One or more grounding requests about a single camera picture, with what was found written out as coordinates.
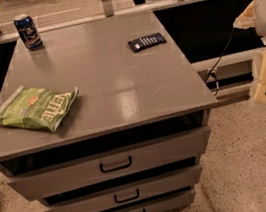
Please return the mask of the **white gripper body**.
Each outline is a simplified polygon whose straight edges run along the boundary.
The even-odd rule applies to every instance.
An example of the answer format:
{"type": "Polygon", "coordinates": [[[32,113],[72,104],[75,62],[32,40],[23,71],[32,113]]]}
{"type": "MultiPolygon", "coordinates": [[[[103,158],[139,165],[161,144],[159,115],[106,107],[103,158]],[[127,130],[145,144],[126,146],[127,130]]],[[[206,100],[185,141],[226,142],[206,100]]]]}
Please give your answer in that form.
{"type": "Polygon", "coordinates": [[[255,26],[255,2],[251,1],[241,14],[234,20],[233,27],[237,29],[250,29],[255,26]]]}

